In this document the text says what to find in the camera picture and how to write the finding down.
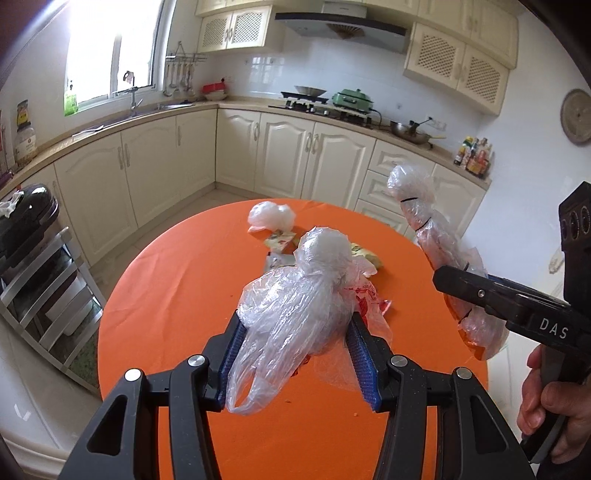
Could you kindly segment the person's right hand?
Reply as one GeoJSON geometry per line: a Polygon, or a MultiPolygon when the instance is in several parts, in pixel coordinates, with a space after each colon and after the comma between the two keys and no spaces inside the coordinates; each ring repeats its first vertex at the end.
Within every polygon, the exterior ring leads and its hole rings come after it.
{"type": "Polygon", "coordinates": [[[574,460],[590,438],[590,379],[582,385],[565,382],[542,384],[543,345],[529,355],[530,372],[522,385],[522,404],[517,425],[523,434],[532,435],[543,423],[547,413],[568,418],[567,426],[551,452],[555,464],[574,460]]]}

